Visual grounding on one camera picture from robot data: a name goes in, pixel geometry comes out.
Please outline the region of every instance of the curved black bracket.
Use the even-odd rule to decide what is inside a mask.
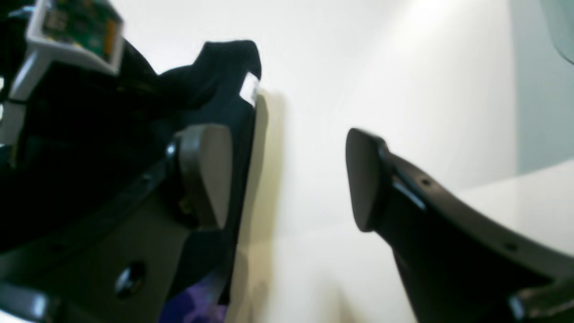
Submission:
[[[420,322],[572,322],[574,259],[479,214],[359,129],[347,136],[355,221],[393,249]]]

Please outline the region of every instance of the white sticker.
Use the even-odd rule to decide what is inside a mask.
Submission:
[[[251,72],[247,72],[245,80],[243,81],[243,86],[239,92],[239,96],[243,98],[247,103],[255,107],[255,102],[257,101],[257,91],[259,90],[259,79],[257,76],[253,75]]]

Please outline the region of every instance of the purple fabric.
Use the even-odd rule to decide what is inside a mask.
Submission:
[[[227,306],[218,305],[224,281],[215,273],[170,299],[158,323],[224,323]]]

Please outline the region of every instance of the dark gray plastic part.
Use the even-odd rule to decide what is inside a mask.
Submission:
[[[349,131],[347,173],[355,222],[362,232],[374,229],[392,191],[393,168],[386,162],[389,154],[382,138],[360,129]]]
[[[202,229],[223,229],[227,221],[233,146],[229,128],[195,125],[180,133],[179,167],[185,195]]]
[[[59,304],[44,293],[0,282],[0,308],[23,320],[53,321]]]

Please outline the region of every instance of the screw hole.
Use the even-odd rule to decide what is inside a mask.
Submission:
[[[512,252],[517,252],[517,251],[518,251],[518,246],[517,246],[516,244],[513,244],[513,243],[506,243],[506,244],[504,244],[504,247],[505,247],[507,250],[512,251]]]
[[[115,282],[115,295],[125,299],[135,295],[144,283],[145,266],[143,262],[135,262],[122,271]]]

